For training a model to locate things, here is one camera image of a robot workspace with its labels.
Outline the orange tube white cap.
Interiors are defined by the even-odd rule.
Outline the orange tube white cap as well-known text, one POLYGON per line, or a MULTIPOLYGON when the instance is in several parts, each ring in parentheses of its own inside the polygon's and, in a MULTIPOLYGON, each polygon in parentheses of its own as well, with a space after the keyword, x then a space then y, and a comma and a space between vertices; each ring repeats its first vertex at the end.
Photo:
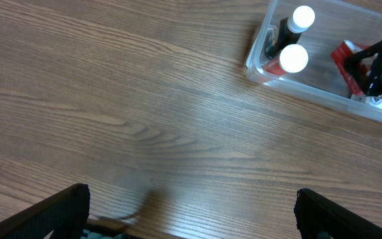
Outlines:
POLYGON ((262 66, 269 74, 282 76, 304 70, 308 64, 308 53, 299 44, 290 44, 281 50, 280 54, 262 66))

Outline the red Panadol box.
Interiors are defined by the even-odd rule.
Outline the red Panadol box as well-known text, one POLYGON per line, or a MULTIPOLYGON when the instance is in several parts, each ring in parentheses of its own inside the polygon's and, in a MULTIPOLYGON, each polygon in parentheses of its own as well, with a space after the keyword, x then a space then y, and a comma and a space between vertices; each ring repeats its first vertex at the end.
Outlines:
POLYGON ((366 94, 362 91, 361 86, 357 83, 357 80, 354 76, 350 74, 348 70, 346 70, 344 64, 345 60, 362 50, 365 50, 367 45, 355 44, 350 40, 344 40, 332 53, 331 58, 336 64, 342 78, 347 84, 350 92, 351 99, 357 102, 361 102, 374 108, 378 108, 382 110, 382 94, 379 96, 366 96, 366 94))

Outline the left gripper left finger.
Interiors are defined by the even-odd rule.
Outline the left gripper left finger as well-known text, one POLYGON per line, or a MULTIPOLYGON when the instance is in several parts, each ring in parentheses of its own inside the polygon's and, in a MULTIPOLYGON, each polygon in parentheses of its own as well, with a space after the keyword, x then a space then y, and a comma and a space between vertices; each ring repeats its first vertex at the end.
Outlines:
POLYGON ((77 183, 1 221, 0 238, 80 238, 89 215, 89 187, 77 183))

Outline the black tube white cap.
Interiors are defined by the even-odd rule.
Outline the black tube white cap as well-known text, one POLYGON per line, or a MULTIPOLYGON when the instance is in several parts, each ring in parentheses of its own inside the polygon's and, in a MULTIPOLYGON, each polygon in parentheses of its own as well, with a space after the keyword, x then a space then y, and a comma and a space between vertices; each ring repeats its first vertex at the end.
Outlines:
POLYGON ((316 18, 314 10, 302 5, 297 7, 292 15, 280 21, 276 38, 271 40, 266 47, 266 54, 274 58, 281 50, 290 44, 296 44, 301 34, 308 30, 316 18))

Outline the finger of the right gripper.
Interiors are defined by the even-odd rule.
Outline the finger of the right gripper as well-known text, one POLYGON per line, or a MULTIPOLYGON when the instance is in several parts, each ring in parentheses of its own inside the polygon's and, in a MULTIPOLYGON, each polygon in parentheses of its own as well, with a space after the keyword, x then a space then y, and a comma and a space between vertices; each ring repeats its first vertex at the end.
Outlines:
POLYGON ((344 66, 366 96, 382 94, 382 41, 349 56, 344 66))

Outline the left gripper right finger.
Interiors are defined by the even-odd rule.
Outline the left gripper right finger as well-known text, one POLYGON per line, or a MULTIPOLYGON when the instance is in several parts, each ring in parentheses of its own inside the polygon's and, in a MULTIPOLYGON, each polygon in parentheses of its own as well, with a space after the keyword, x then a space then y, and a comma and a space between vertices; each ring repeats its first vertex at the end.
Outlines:
POLYGON ((311 189, 300 189, 294 206, 302 239, 382 238, 382 228, 311 189))

